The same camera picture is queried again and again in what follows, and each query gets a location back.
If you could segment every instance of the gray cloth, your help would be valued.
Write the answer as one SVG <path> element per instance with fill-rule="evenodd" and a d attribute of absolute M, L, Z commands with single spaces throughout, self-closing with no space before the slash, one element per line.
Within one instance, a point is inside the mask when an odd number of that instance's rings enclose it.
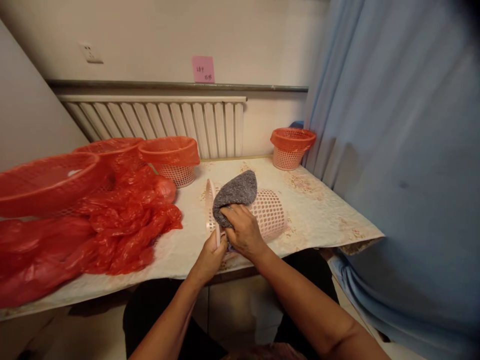
<path fill-rule="evenodd" d="M 245 171 L 227 182 L 213 200 L 213 217 L 221 228 L 233 228 L 220 208 L 230 204 L 250 205 L 257 198 L 257 177 L 252 170 Z"/>

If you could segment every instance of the white radiator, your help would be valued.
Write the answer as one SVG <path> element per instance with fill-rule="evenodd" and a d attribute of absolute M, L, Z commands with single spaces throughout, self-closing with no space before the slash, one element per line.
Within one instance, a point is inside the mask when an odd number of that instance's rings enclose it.
<path fill-rule="evenodd" d="M 58 95 L 91 141 L 188 136 L 202 159 L 242 156 L 245 96 Z"/>

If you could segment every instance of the blue curtain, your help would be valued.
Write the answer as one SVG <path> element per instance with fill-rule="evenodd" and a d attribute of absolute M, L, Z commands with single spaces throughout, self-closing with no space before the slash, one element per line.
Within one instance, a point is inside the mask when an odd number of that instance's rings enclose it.
<path fill-rule="evenodd" d="M 333 265 L 375 328 L 427 359 L 477 359 L 480 58 L 446 0 L 332 0 L 305 167 L 386 238 Z"/>

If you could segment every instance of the electrical outlet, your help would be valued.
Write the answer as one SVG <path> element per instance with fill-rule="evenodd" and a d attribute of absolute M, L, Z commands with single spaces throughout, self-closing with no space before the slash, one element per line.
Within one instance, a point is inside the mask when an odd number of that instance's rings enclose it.
<path fill-rule="evenodd" d="M 87 63 L 91 64 L 103 64 L 104 61 L 100 57 L 100 53 L 91 44 L 86 42 L 79 42 L 81 52 L 86 59 Z"/>

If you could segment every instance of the table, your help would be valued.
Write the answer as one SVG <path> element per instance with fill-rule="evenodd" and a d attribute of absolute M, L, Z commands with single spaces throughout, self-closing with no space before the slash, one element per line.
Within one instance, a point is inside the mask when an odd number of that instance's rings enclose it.
<path fill-rule="evenodd" d="M 255 171 L 258 187 L 276 192 L 287 211 L 285 232 L 268 243 L 280 257 L 307 248 L 338 247 L 384 236 L 375 225 L 301 166 L 293 171 L 282 171 L 273 166 L 271 157 L 206 161 L 195 168 L 195 181 L 178 189 L 175 205 L 183 214 L 183 229 L 159 237 L 151 265 L 126 275 L 83 274 L 41 299 L 17 308 L 0 309 L 0 319 L 83 302 L 150 279 L 184 279 L 207 238 L 207 179 L 225 184 L 246 170 Z M 248 260 L 237 255 L 223 262 L 220 273 L 250 266 Z"/>

